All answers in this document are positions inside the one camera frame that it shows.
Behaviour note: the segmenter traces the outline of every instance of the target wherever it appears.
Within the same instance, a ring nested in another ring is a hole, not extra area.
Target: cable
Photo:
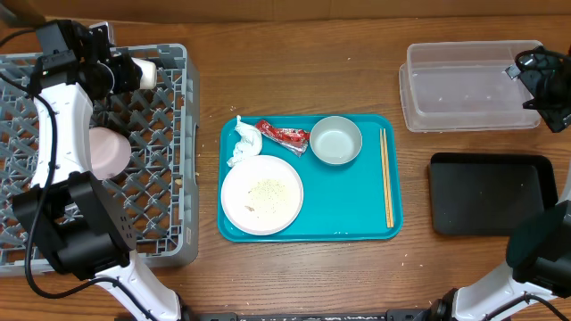
[[[563,313],[559,312],[559,310],[557,310],[557,308],[555,308],[547,300],[545,300],[544,298],[541,298],[537,295],[529,294],[527,292],[524,295],[520,296],[519,298],[514,299],[514,300],[510,301],[508,304],[496,309],[495,311],[493,311],[489,315],[486,315],[482,321],[492,320],[493,318],[497,317],[499,314],[515,307],[517,304],[519,304],[521,302],[525,302],[525,303],[529,304],[530,300],[536,300],[536,301],[540,302],[541,304],[546,306],[549,310],[551,310],[551,312],[553,312],[553,314],[556,315],[562,321],[569,321],[569,319],[567,317],[565,317],[563,315]]]
[[[23,34],[34,32],[34,31],[35,31],[34,29],[24,29],[24,30],[14,32],[11,35],[0,40],[0,47],[2,45],[6,44],[11,39],[14,39],[15,37],[17,37],[19,35],[23,35]],[[16,82],[10,80],[8,77],[6,77],[1,72],[0,72],[0,78],[3,81],[5,81],[6,83],[20,89],[24,93],[31,95],[26,87],[24,87],[20,84],[17,84]],[[61,299],[61,298],[65,298],[67,296],[70,296],[74,293],[80,292],[80,291],[88,288],[91,285],[98,284],[101,282],[109,282],[113,286],[119,287],[123,291],[123,293],[125,293],[125,295],[127,295],[127,297],[133,302],[133,304],[135,304],[135,306],[141,311],[141,313],[143,313],[143,315],[145,315],[145,317],[147,319],[151,319],[152,321],[157,321],[156,318],[143,307],[143,305],[137,300],[137,298],[133,295],[133,293],[131,293],[128,290],[128,288],[125,285],[123,285],[121,282],[119,282],[119,280],[116,280],[116,279],[111,278],[111,277],[98,277],[96,279],[87,281],[81,285],[78,285],[72,289],[69,289],[68,291],[60,292],[60,293],[45,292],[44,290],[40,289],[39,286],[37,286],[36,282],[34,281],[34,276],[32,275],[32,272],[31,272],[31,257],[32,257],[33,239],[34,239],[34,234],[36,232],[36,227],[37,227],[37,222],[38,222],[38,219],[40,216],[40,212],[44,208],[44,204],[46,203],[47,191],[49,190],[49,188],[52,185],[52,182],[54,180],[55,162],[56,162],[56,155],[57,155],[57,123],[55,121],[54,110],[52,109],[52,106],[46,101],[46,99],[44,99],[40,95],[31,95],[31,96],[38,99],[47,109],[47,113],[49,115],[50,122],[52,123],[52,149],[50,151],[50,161],[48,163],[48,173],[47,173],[46,183],[44,184],[44,188],[42,189],[42,193],[40,194],[38,204],[36,207],[36,211],[34,213],[34,220],[32,221],[32,226],[31,226],[31,229],[29,230],[28,240],[26,242],[26,255],[24,258],[24,272],[26,274],[26,280],[28,281],[29,287],[32,289],[32,291],[34,291],[37,295],[39,295],[41,297],[44,297],[47,299]]]
[[[516,61],[516,66],[519,68],[519,70],[521,70],[522,72],[524,70],[553,70],[553,67],[549,67],[549,66],[545,66],[545,67],[527,66],[527,65],[524,65],[520,61],[520,59],[522,57],[527,56],[527,55],[534,55],[534,54],[542,54],[544,56],[557,58],[557,59],[571,63],[571,57],[569,57],[568,55],[562,54],[562,53],[556,53],[556,52],[552,52],[552,51],[546,50],[546,49],[543,49],[543,50],[537,50],[537,49],[525,50],[521,53],[516,54],[516,58],[514,58],[514,60]]]

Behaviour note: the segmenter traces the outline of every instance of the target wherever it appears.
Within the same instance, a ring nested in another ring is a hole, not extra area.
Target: clear plastic container
[[[505,69],[539,41],[415,44],[401,66],[402,112],[412,132],[535,128],[533,97]]]

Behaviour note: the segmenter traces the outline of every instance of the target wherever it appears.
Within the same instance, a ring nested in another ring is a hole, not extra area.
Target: gray bowl
[[[330,165],[342,165],[357,157],[363,137],[354,122],[345,117],[330,116],[315,124],[310,145],[320,160]]]

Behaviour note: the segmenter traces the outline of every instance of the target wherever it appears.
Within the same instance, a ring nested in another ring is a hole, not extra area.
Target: white tissue
[[[234,167],[240,161],[256,156],[261,152],[260,130],[252,125],[244,124],[240,119],[239,115],[236,116],[236,127],[234,130],[240,134],[242,139],[234,147],[234,157],[230,157],[228,160],[229,167]]]

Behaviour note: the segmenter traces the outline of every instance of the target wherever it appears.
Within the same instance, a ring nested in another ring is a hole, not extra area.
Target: black container
[[[439,152],[429,176],[433,227],[443,235],[510,235],[558,201],[540,155]]]

